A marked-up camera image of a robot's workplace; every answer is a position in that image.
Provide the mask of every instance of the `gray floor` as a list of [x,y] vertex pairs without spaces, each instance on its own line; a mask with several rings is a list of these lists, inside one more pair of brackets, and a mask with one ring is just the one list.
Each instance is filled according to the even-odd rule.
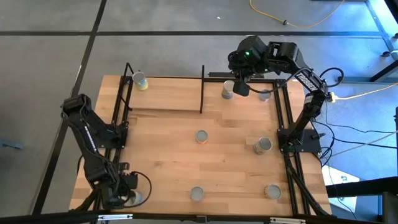
[[[253,0],[253,3],[258,9],[295,24],[317,21],[338,4],[308,0]],[[382,11],[385,7],[373,3],[375,10]],[[0,30],[91,30],[99,4],[99,0],[2,0]],[[252,11],[248,1],[238,0],[108,1],[99,29],[303,31],[282,26]],[[389,27],[389,34],[392,35],[394,29]],[[305,30],[377,31],[377,27],[364,3],[347,2],[324,23]],[[95,102],[102,76],[122,74],[126,62],[130,62],[133,69],[156,76],[200,76],[201,65],[206,66],[206,72],[225,72],[228,70],[227,54],[242,39],[240,36],[97,37],[80,92]],[[379,56],[387,47],[378,37],[262,39],[264,42],[297,43],[307,64],[318,73],[328,67],[340,67],[346,75],[370,77],[392,62],[391,58]],[[0,37],[0,103],[3,105],[0,137],[25,145],[22,151],[3,147],[0,150],[0,202],[4,205],[0,209],[1,217],[24,215],[30,211],[60,123],[59,106],[70,94],[87,40],[87,37]],[[337,74],[329,76],[328,81],[335,82]],[[338,96],[350,96],[382,86],[344,84],[331,91]],[[328,121],[364,130],[393,131],[396,102],[398,87],[355,100],[338,101],[328,105]],[[325,107],[318,120],[325,121]],[[330,133],[321,126],[316,127],[327,133],[322,139],[326,146],[330,142]],[[338,138],[345,140],[367,142],[382,136],[345,128],[333,129]],[[379,144],[394,146],[396,140],[388,138]],[[352,146],[336,142],[333,152]],[[68,209],[79,155],[77,144],[68,132],[44,212]],[[363,147],[334,157],[330,165],[362,179],[397,175],[396,151],[393,149]]]

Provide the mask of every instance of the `wooden tabletop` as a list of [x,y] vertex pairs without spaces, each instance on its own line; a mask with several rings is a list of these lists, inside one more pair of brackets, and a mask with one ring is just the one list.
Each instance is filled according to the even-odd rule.
[[[105,75],[96,103],[96,113],[110,122],[118,92],[120,76]],[[151,94],[151,83],[164,78],[151,78],[149,88],[139,94]],[[205,83],[203,113],[193,111],[193,106],[175,104],[178,87],[185,79],[175,79],[173,90],[166,91],[158,108],[137,109],[129,114],[129,133],[121,162],[129,162],[130,170],[145,173],[152,181],[150,199],[137,208],[126,211],[144,213],[207,214],[207,215],[278,215],[290,216],[292,210],[287,186],[284,160],[279,152],[276,130],[278,128],[274,95],[267,102],[258,94],[248,97],[234,95],[221,97],[222,83]],[[271,89],[271,84],[251,84],[256,89]],[[289,98],[294,119],[302,110],[304,92],[300,83],[288,83]],[[137,102],[133,91],[132,102]],[[174,101],[170,108],[164,104]],[[284,113],[285,126],[287,117]],[[205,144],[195,140],[198,130],[208,133]],[[260,137],[268,137],[274,147],[264,155],[253,152],[253,144]],[[311,154],[301,153],[305,183],[317,202],[331,212],[319,161]],[[265,198],[264,187],[275,184],[282,190],[278,200]],[[201,202],[190,199],[193,187],[205,191]],[[137,190],[143,197],[148,193],[148,183],[139,177]],[[76,208],[91,189],[83,169],[78,174],[70,208]],[[300,191],[296,186],[298,209],[303,213]]]

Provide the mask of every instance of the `wooden table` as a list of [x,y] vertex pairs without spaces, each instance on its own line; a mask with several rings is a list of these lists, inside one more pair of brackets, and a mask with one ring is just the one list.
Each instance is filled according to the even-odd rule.
[[[111,121],[119,81],[120,76],[105,75],[101,84],[95,111],[107,123]],[[145,204],[124,212],[292,215],[284,160],[277,142],[274,95],[267,102],[260,101],[253,92],[248,97],[234,95],[233,99],[225,100],[221,97],[222,83],[206,82],[200,114],[200,79],[185,83],[186,79],[150,78],[148,82],[146,91],[139,92],[134,87],[130,104],[133,111],[129,114],[130,128],[121,162],[129,162],[130,170],[143,172],[151,179],[152,195]],[[171,83],[172,87],[167,89],[162,83]],[[251,86],[272,88],[271,84],[263,83]],[[159,95],[159,88],[164,90],[163,95]],[[296,118],[302,110],[303,88],[291,81],[288,91]],[[195,140],[196,132],[201,129],[209,135],[205,144]],[[269,137],[274,147],[259,156],[252,148],[263,136]],[[309,191],[330,213],[319,161],[311,154],[300,155]],[[79,206],[91,191],[83,172],[81,168],[70,208]],[[280,199],[265,198],[264,187],[269,184],[282,189]],[[195,186],[205,191],[201,202],[190,199],[190,190]],[[137,190],[146,197],[148,183],[144,178],[139,177]],[[299,212],[303,213],[297,186],[296,194]]]

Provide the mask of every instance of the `white cable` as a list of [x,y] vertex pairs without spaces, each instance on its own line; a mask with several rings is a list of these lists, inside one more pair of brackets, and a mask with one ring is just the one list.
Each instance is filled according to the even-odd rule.
[[374,141],[371,141],[371,142],[362,144],[362,145],[360,145],[360,146],[352,147],[351,149],[347,149],[347,150],[338,152],[338,153],[336,153],[336,154],[334,154],[334,155],[332,155],[332,156],[330,156],[330,157],[337,156],[338,154],[341,154],[341,153],[344,153],[344,152],[348,152],[348,151],[351,151],[351,150],[353,150],[353,149],[357,149],[357,148],[362,147],[362,146],[367,146],[368,144],[372,144],[372,143],[374,143],[374,142],[378,142],[378,141],[383,140],[383,139],[385,139],[385,138],[388,138],[389,136],[392,136],[393,134],[396,134],[396,133],[398,133],[398,130],[397,130],[397,131],[394,131],[393,133],[388,134],[388,135],[386,135],[386,136],[384,136],[384,137],[382,137],[382,138],[379,138],[379,139],[377,139],[377,140],[374,140]]

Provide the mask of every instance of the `yellow cable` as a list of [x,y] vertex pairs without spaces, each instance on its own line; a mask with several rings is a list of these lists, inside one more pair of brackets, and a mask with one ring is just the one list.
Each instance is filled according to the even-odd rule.
[[[278,17],[272,16],[272,15],[267,14],[267,13],[265,13],[265,12],[258,11],[258,10],[253,6],[253,4],[252,4],[251,1],[252,1],[252,0],[250,0],[250,7],[251,7],[254,11],[256,11],[256,12],[262,14],[262,15],[268,16],[268,17],[270,17],[270,18],[273,18],[273,19],[275,19],[275,20],[277,20],[277,21],[279,21],[279,22],[284,22],[284,20],[279,19]],[[314,27],[314,26],[316,26],[316,25],[322,23],[323,21],[325,21],[327,18],[329,18],[333,13],[335,13],[335,11],[336,11],[344,2],[345,2],[345,0],[342,0],[342,1],[340,2],[340,4],[339,4],[331,13],[329,13],[329,15],[327,15],[325,18],[323,18],[321,21],[319,21],[319,22],[317,22],[317,23],[315,23],[315,24],[312,24],[312,25],[309,25],[309,26],[298,26],[298,25],[294,25],[294,24],[291,24],[291,23],[289,23],[289,22],[286,22],[286,25],[290,25],[290,26],[296,27],[296,28],[311,28],[311,27]]]
[[341,98],[338,97],[338,96],[336,96],[336,100],[350,100],[350,99],[357,98],[357,97],[360,97],[360,96],[364,96],[364,95],[368,95],[368,94],[371,94],[371,93],[375,93],[375,92],[377,92],[377,91],[386,90],[386,89],[388,89],[388,88],[390,88],[390,87],[393,87],[394,85],[398,85],[398,83],[394,83],[394,84],[389,85],[389,86],[386,86],[386,87],[384,87],[384,88],[380,88],[380,89],[378,89],[378,90],[373,90],[373,91],[370,91],[370,92],[367,92],[367,93],[362,93],[362,94],[355,95],[355,96],[341,97]]

